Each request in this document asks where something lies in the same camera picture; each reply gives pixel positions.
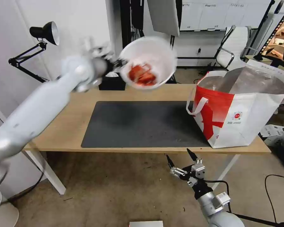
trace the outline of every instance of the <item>computer monitor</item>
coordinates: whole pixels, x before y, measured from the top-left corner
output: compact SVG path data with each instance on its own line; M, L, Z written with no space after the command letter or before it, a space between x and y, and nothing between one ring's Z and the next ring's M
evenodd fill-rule
M271 65L274 67L284 67L284 16L258 55L273 60Z

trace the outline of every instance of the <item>shopping bag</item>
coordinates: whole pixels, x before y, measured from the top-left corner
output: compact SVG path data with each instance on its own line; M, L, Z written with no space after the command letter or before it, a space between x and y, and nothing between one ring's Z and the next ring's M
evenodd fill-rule
M284 98L284 71L249 60L232 71L208 72L197 84L193 115L212 148L252 143Z

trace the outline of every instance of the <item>table leg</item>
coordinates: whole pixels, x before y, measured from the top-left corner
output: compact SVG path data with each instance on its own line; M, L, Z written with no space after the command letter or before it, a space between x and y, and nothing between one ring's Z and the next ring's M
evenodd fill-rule
M44 167L44 175L47 177L47 179L50 181L50 183L57 189L57 191L64 195L65 193L65 186L62 184L60 179L57 177L55 172L52 170L52 168L49 166L47 161L42 157L41 153L37 150L32 151L25 151L27 155L33 160L33 162L38 166L38 168L43 171Z
M223 180L227 172L230 170L230 168L236 163L236 161L239 159L240 154L229 154L226 157L226 161L224 165L221 167L221 170L218 171L215 180ZM214 183L212 186L212 189L215 190L219 183Z

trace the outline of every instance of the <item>red food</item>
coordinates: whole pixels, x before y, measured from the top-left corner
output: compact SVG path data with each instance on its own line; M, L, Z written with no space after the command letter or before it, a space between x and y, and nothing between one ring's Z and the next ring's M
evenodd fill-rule
M139 85L153 86L156 84L156 76L151 72L149 64L131 66L128 77L131 81Z

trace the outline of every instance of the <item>black lamp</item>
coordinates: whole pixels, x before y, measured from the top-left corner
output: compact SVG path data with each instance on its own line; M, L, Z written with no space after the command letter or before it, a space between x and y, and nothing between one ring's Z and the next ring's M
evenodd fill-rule
M31 49L28 49L27 51L23 52L22 54L9 59L9 64L20 69L22 72L25 72L26 74L30 75L31 77L35 78L36 80L40 81L40 82L46 82L47 80L32 73L31 71L23 68L21 66L21 63L34 57L35 55L41 53L42 51L46 50L46 45L47 42L44 41L44 39L46 39L47 41L49 41L50 43L58 46L60 43L60 38L59 38L59 33L58 33L58 28L55 24L55 22L51 21L48 22L47 24L45 24L43 27L30 27L29 29L29 33L37 38L38 41L40 41L36 46L32 47ZM34 54L31 55L26 55L28 52L32 51L35 48L40 47L41 50L35 52Z
M29 29L29 33L37 38L38 41L42 41L42 39L47 39L50 43L59 46L60 39L58 34L58 28L55 22L48 22L43 27L31 27Z

